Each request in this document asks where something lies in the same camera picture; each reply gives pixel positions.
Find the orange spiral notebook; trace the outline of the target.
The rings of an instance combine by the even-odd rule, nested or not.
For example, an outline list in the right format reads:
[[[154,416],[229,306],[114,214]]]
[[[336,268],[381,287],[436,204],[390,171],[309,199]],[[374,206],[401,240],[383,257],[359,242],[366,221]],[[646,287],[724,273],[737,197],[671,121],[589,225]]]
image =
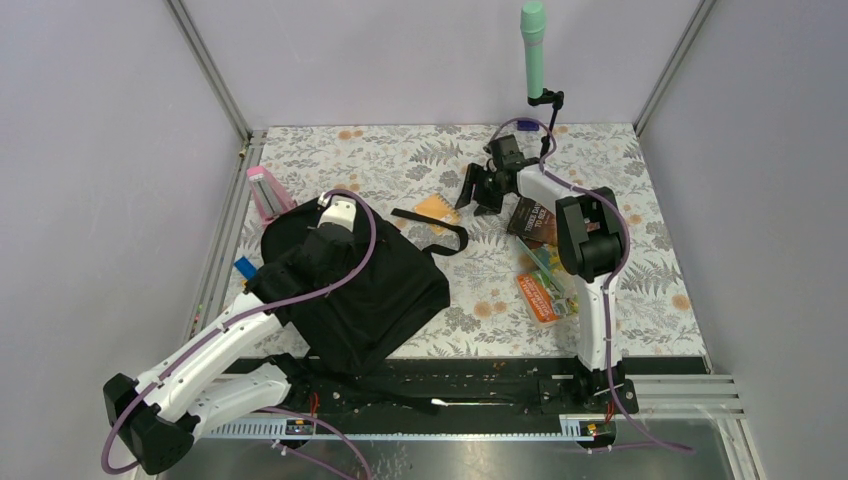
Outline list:
[[[441,194],[434,193],[415,205],[413,211],[419,215],[456,226],[461,221],[457,209]]]

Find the black fabric student bag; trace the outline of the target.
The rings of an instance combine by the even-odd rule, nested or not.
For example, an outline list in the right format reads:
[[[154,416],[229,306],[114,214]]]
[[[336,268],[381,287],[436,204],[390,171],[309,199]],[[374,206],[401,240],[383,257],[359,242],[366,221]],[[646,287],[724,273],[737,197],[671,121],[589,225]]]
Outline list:
[[[264,261],[247,281],[264,302],[284,298],[289,287],[306,290],[327,286],[338,279],[313,279],[296,266],[298,250],[320,216],[312,199],[278,217],[263,233]],[[450,285],[434,258],[453,256],[466,249],[467,231],[455,226],[459,245],[450,249],[431,244],[416,247],[391,222],[374,213],[376,247],[366,267],[343,288],[325,298],[284,307],[275,315],[281,324],[291,323],[331,371],[364,375],[425,326],[450,304]],[[366,218],[355,220],[354,254],[350,270],[365,254],[368,243]]]

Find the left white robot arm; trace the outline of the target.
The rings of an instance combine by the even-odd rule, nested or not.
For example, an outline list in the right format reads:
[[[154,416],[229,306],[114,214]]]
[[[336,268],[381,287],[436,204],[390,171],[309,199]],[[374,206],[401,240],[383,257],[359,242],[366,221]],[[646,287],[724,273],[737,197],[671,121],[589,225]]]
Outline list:
[[[310,385],[278,367],[260,367],[258,377],[213,387],[213,380],[253,342],[281,324],[277,310],[325,298],[351,282],[369,263],[376,247],[373,210],[357,195],[330,190],[317,200],[317,237],[348,239],[359,214],[366,218],[368,243],[359,263],[337,281],[312,291],[295,284],[284,298],[264,302],[254,292],[240,294],[210,325],[176,352],[136,378],[117,374],[103,387],[111,429],[100,463],[108,475],[136,468],[161,473],[179,461],[212,429],[247,413],[280,404],[296,411],[309,401]]]

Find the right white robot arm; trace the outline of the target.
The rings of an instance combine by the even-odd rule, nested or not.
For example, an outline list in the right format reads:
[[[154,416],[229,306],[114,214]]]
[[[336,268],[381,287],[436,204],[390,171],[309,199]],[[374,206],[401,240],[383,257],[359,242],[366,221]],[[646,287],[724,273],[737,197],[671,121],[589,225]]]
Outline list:
[[[532,200],[556,216],[558,257],[574,278],[578,295],[580,340],[577,357],[590,372],[621,361],[615,346],[614,292],[628,253],[614,193],[587,190],[549,171],[538,158],[527,158],[513,135],[484,147],[489,160],[470,164],[455,207],[474,203],[476,216],[495,215],[509,194]]]

